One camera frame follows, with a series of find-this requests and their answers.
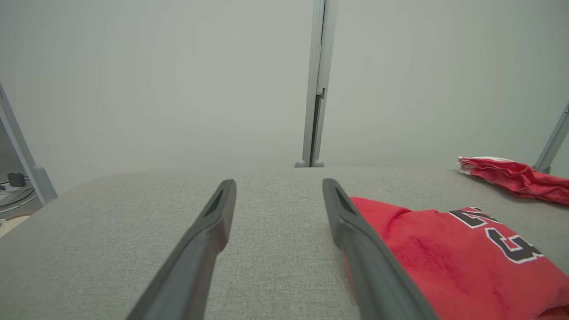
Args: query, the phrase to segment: gray fabric surface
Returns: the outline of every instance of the gray fabric surface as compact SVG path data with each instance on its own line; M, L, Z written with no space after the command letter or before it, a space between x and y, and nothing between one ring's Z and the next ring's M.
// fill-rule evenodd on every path
M1 319L124 319L217 185L237 181L207 319L358 319L328 229L323 178L351 196L439 211L476 206L569 273L569 212L455 171L293 169L120 174L86 183L0 238Z

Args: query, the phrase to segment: red cloth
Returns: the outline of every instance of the red cloth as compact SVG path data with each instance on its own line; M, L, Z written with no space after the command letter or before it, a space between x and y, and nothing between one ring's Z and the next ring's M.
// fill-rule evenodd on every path
M508 159L459 157L460 171L484 178L526 199L569 206L569 180L535 171Z
M351 200L443 320L530 320L569 305L569 277L477 208L411 211ZM567 318L560 308L545 315Z

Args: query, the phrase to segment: red jersey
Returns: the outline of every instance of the red jersey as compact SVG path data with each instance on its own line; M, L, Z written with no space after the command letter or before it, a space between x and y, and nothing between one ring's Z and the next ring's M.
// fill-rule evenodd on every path
M486 179L515 196L569 206L569 179L537 172L523 163L495 157L458 157L459 171Z
M569 305L569 277L482 210L411 211L351 200L441 319L567 318L552 308Z

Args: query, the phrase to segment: white-outlined number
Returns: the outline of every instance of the white-outlined number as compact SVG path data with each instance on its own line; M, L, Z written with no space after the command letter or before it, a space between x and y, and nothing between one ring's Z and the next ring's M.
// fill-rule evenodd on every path
M501 224L498 220L492 218L484 211L475 207L466 208L463 210L449 211L448 213L460 220L462 223L466 224L471 229L482 227L488 223ZM528 243L519 235L507 238L517 246L516 248L512 249L506 243L506 237L503 236L498 230L495 228L485 228L484 230L488 239L496 244L502 253L506 256L506 258L514 263L522 264L524 262L536 260L538 257L543 257L543 254L537 250L536 247Z
M512 243L517 248L510 248L505 242L506 237L503 236L498 230L494 228L486 228L486 236L492 240L504 253L504 255L512 262L522 264L524 262L537 260L538 257L543 257L541 251L537 250L532 244L524 240L519 235L509 237Z
M449 211L448 213L458 218L462 223L466 224L468 227L472 229L482 227L483 225L487 225L488 222L486 221L486 219L496 223L500 223L498 220L492 218L491 216L487 215L484 211L478 208L471 207L467 209L469 210L454 210L454 211Z

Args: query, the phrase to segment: jersey number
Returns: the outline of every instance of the jersey number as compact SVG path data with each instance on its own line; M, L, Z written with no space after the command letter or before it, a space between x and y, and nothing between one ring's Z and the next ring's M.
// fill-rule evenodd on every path
M482 227L483 225L487 225L488 221L494 223L500 223L498 220L492 218L491 216L482 212L482 210L478 208L471 208L471 209L472 211L466 211L466 210L450 211L449 214L458 218L460 221L462 221L472 229ZM504 255L512 262L521 264L524 262L536 260L538 257L543 257L543 254L539 250L537 250L536 247L528 243L519 235L515 235L508 238L508 240L510 240L513 244L517 246L516 248L511 248L506 243L506 237L503 236L498 230L496 230L495 228L485 228L484 230L486 231L486 237L488 237L488 239L490 239L494 244L496 244L500 248L500 250L502 250Z

